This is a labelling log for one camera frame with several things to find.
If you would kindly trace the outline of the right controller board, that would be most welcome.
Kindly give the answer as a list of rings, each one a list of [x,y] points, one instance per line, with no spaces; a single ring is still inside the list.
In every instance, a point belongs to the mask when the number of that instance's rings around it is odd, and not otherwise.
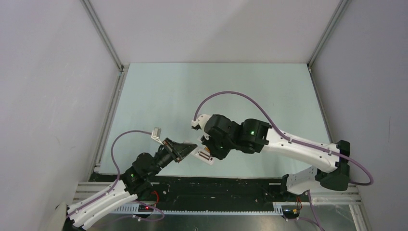
[[[300,216],[301,209],[283,209],[282,217],[284,219],[298,219]]]

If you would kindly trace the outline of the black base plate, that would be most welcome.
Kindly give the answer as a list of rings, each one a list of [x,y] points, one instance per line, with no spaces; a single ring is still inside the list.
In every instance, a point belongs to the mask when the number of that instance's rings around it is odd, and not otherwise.
[[[143,202],[157,202],[163,211],[175,212],[267,212],[274,203],[308,202],[307,195],[285,192],[281,178],[231,179],[155,176],[142,193]]]

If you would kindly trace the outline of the left aluminium frame post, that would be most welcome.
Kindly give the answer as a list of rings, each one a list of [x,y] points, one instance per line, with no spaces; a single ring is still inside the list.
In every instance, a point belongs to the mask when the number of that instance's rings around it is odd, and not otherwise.
[[[104,119],[103,123],[103,128],[101,130],[100,137],[98,139],[95,155],[94,155],[94,160],[93,160],[93,168],[92,168],[92,173],[98,172],[101,166],[101,161],[102,161],[102,156],[104,153],[104,149],[107,144],[108,140],[108,135],[111,129],[111,125],[114,119],[114,114],[117,109],[118,101],[120,98],[121,94],[121,89],[124,84],[124,74],[126,72],[126,67],[123,64],[123,62],[120,60],[113,43],[111,42],[106,30],[104,29],[101,20],[99,19],[99,16],[90,0],[82,0],[81,4],[83,5],[85,12],[90,18],[90,21],[92,22],[94,28],[96,29],[97,34],[99,35],[102,43],[104,44],[105,48],[108,51],[108,54],[110,55],[111,59],[113,60],[115,67],[118,70],[118,75],[115,78],[115,85],[113,89],[113,93],[111,96],[111,99],[108,104],[108,109],[107,113]]]

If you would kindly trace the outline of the aluminium frame post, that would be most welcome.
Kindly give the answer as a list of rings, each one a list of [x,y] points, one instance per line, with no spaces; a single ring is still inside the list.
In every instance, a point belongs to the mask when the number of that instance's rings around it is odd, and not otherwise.
[[[95,155],[94,155],[94,160],[93,160],[93,168],[92,168],[92,173],[98,172],[101,166],[101,161],[102,161],[102,156],[104,153],[104,149],[107,144],[108,140],[108,135],[111,129],[111,125],[114,119],[114,114],[117,109],[118,101],[120,98],[121,94],[121,89],[124,84],[124,74],[126,72],[126,67],[123,64],[123,62],[120,60],[113,43],[111,42],[106,30],[104,29],[101,20],[99,19],[99,16],[90,0],[82,0],[81,4],[83,5],[85,12],[90,18],[90,21],[92,22],[94,28],[96,29],[97,34],[99,35],[102,43],[104,44],[105,48],[108,51],[108,54],[110,55],[111,59],[113,60],[115,67],[118,70],[118,75],[115,78],[115,85],[113,89],[113,93],[111,96],[111,99],[108,104],[108,109],[107,113],[104,119],[103,123],[103,128],[101,130],[100,137],[98,139]]]
[[[307,67],[309,70],[309,73],[312,73],[313,70],[313,65],[315,64],[318,56],[324,49],[324,46],[326,43],[329,41],[331,35],[335,31],[337,25],[339,24],[342,16],[344,15],[345,11],[347,10],[349,4],[351,3],[351,0],[340,0],[338,5],[336,6],[329,22],[327,23],[317,45],[315,46],[308,62],[307,62]]]

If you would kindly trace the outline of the left controller board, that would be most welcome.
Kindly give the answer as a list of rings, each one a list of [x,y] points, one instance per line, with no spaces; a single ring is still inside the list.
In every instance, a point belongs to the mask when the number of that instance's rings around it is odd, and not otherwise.
[[[149,212],[154,212],[154,206],[152,205],[138,205],[138,213],[149,213]]]

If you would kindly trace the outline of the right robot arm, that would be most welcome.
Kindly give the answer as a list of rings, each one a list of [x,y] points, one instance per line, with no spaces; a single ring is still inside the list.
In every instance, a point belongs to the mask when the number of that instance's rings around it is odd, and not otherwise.
[[[286,201],[318,187],[340,192],[348,188],[348,161],[336,156],[336,153],[349,156],[350,144],[346,141],[312,143],[292,134],[279,134],[264,121],[247,119],[238,124],[223,115],[200,115],[191,125],[204,132],[201,143],[219,160],[236,150],[245,154],[277,153],[309,164],[303,171],[282,177],[279,192]]]

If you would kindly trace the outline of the right aluminium frame post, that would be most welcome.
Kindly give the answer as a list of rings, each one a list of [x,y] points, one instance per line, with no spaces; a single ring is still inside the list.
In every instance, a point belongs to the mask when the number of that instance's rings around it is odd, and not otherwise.
[[[329,41],[331,35],[335,31],[337,25],[339,24],[342,16],[344,15],[345,11],[347,10],[349,4],[351,3],[351,0],[340,0],[338,5],[336,6],[329,22],[327,23],[317,45],[315,46],[308,62],[307,62],[307,67],[309,70],[309,73],[312,73],[313,70],[313,65],[315,64],[318,56],[324,49],[324,46],[326,43]]]

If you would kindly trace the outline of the white remote control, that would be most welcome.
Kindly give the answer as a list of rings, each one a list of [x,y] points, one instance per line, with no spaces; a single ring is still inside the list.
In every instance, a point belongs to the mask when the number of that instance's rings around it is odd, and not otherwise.
[[[194,142],[191,141],[184,141],[184,144],[195,144],[197,147],[191,151],[188,156],[193,156],[197,158],[198,160],[206,163],[207,165],[213,165],[214,164],[214,158],[210,155],[210,152],[206,149],[203,148],[201,145],[198,145]]]

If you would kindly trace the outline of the white battery cover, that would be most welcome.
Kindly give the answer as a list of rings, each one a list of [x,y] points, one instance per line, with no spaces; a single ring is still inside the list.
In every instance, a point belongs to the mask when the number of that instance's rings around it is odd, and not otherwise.
[[[199,138],[199,141],[202,145],[206,145],[209,142],[209,139],[205,135],[203,135]]]

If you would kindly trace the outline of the aluminium frame rail front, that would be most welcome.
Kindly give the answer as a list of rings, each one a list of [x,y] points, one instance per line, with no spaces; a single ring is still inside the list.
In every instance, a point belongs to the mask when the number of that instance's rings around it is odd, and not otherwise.
[[[77,203],[89,196],[92,196],[97,191],[108,186],[109,182],[82,182],[79,183],[76,194],[74,196],[74,202]],[[334,207],[340,205],[358,205],[361,204],[361,197],[359,195],[356,186],[349,186],[349,188],[344,192],[336,192],[332,190],[327,190],[324,188],[317,188],[311,190],[312,204],[318,205],[333,205]],[[297,205],[291,205],[289,203],[274,203],[276,207],[275,211],[267,212],[175,212],[175,211],[163,211],[166,215],[282,215],[283,209],[295,208]],[[116,214],[149,214],[149,213],[138,213],[138,204],[135,202],[129,202],[122,205],[118,209],[114,210],[112,213]]]

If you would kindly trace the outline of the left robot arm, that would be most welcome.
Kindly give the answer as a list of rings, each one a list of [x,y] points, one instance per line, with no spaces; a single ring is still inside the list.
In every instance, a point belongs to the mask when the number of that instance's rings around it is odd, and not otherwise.
[[[193,143],[166,138],[154,155],[141,153],[132,166],[93,196],[67,207],[64,231],[85,231],[120,206],[137,199],[147,200],[153,191],[151,179],[171,162],[180,162],[197,149]]]

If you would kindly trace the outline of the controller board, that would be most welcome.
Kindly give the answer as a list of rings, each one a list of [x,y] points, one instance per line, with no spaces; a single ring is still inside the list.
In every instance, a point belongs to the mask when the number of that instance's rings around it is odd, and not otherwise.
[[[149,212],[154,212],[154,206],[152,205],[138,205],[138,213],[149,213]]]
[[[284,219],[298,219],[300,216],[301,209],[283,209],[282,217]]]

